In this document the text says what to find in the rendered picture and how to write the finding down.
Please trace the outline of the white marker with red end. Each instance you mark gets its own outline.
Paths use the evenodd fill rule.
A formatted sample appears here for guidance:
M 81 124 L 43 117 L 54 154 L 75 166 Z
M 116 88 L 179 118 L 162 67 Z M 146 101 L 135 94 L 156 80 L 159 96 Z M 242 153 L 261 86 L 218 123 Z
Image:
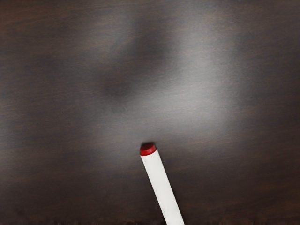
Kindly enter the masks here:
M 155 144 L 142 144 L 140 147 L 140 157 L 161 208 L 166 225 L 185 225 Z

